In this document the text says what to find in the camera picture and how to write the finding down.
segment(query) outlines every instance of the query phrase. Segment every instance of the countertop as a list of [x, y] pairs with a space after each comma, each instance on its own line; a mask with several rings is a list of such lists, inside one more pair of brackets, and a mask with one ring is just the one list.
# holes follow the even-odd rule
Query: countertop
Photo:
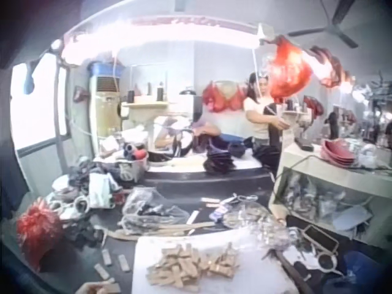
[[[155, 175], [146, 175], [143, 182], [145, 186], [156, 187], [157, 190], [167, 199], [171, 200], [180, 208], [188, 212], [199, 210], [200, 213], [195, 222], [208, 221], [208, 215], [212, 208], [205, 208], [200, 201], [200, 197], [213, 197], [221, 200], [228, 198], [236, 192], [240, 195], [258, 195], [258, 202], [267, 206], [273, 183], [269, 173], [260, 168], [254, 170], [233, 171], [229, 176], [208, 177], [204, 173], [191, 173], [185, 175], [176, 175], [172, 173], [162, 173]], [[121, 219], [121, 207], [111, 210], [98, 210], [91, 218], [93, 224], [100, 224], [110, 230], [117, 229], [117, 222]], [[305, 227], [303, 222], [295, 217], [288, 218], [289, 226]], [[198, 233], [216, 232], [211, 229], [198, 229]], [[3, 234], [3, 243], [18, 257], [22, 258], [17, 242], [15, 232], [12, 228], [9, 232]], [[375, 255], [378, 249], [366, 246], [359, 242], [349, 241], [348, 238], [332, 234], [340, 242], [339, 256], [347, 250], [365, 251], [367, 254]], [[106, 267], [111, 277], [116, 279], [120, 284], [123, 293], [130, 293], [132, 289], [132, 272], [124, 273], [121, 271], [117, 255], [124, 254], [130, 267], [134, 264], [135, 242], [118, 241], [107, 238], [105, 248], [109, 250], [112, 259], [112, 266]], [[37, 274], [38, 278], [48, 283], [59, 293], [75, 293], [75, 291], [84, 283], [100, 281], [99, 275], [93, 266], [96, 263], [103, 264], [101, 248], [85, 247], [82, 251], [74, 248], [67, 241], [60, 242], [56, 248], [50, 251], [41, 262], [42, 270]], [[310, 281], [313, 287], [320, 285], [325, 275], [314, 275]]]

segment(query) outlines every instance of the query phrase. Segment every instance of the dark hair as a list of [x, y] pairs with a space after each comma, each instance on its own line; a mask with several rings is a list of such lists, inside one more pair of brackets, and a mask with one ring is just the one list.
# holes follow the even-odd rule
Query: dark hair
[[257, 80], [260, 78], [265, 78], [268, 81], [268, 76], [261, 76], [259, 73], [256, 75], [255, 72], [252, 72], [251, 75], [249, 76], [249, 81], [247, 84], [247, 91], [246, 91], [246, 97], [251, 98], [254, 102], [257, 103], [256, 99], [256, 92], [254, 87], [252, 87], [254, 84], [256, 84]]

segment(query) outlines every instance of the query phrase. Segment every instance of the cabinet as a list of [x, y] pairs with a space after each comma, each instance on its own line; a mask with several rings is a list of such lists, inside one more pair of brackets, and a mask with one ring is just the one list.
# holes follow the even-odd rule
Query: cabinet
[[[320, 148], [314, 145], [314, 152], [309, 153], [294, 143], [284, 149], [274, 192], [269, 200], [271, 212], [280, 219], [292, 214], [321, 228], [364, 243], [384, 248], [391, 247], [392, 242], [389, 240], [392, 239], [392, 176], [335, 167], [320, 158]], [[314, 205], [314, 214], [303, 213], [292, 206], [288, 209], [288, 185], [293, 182], [293, 176], [301, 178], [302, 182], [299, 185], [302, 185], [302, 188], [309, 185], [309, 182], [315, 186], [316, 192], [309, 204], [309, 207]], [[303, 197], [306, 187], [305, 190], [302, 188], [300, 194]], [[344, 196], [335, 200], [334, 213], [321, 217], [320, 202], [326, 199], [325, 195], [339, 193], [344, 193]], [[373, 215], [367, 222], [365, 231], [361, 235], [353, 234], [352, 231], [337, 231], [333, 225], [334, 217], [355, 205], [365, 207]]]

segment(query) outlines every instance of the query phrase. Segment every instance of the white t-shirt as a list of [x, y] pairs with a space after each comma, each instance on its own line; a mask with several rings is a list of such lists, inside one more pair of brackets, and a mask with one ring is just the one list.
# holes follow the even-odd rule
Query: white t-shirt
[[[272, 97], [257, 98], [257, 102], [258, 103], [254, 102], [254, 100], [249, 97], [246, 98], [244, 101], [244, 110], [255, 110], [262, 115], [264, 114], [264, 108], [267, 105], [274, 103], [274, 99]], [[253, 124], [253, 137], [264, 140], [269, 139], [268, 124]]]

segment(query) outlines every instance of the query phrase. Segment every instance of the glass display case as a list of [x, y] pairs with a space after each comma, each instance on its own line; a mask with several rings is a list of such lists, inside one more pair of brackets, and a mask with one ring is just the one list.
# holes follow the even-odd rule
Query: glass display case
[[335, 167], [296, 144], [284, 150], [269, 201], [279, 219], [291, 214], [321, 228], [389, 248], [392, 176]]

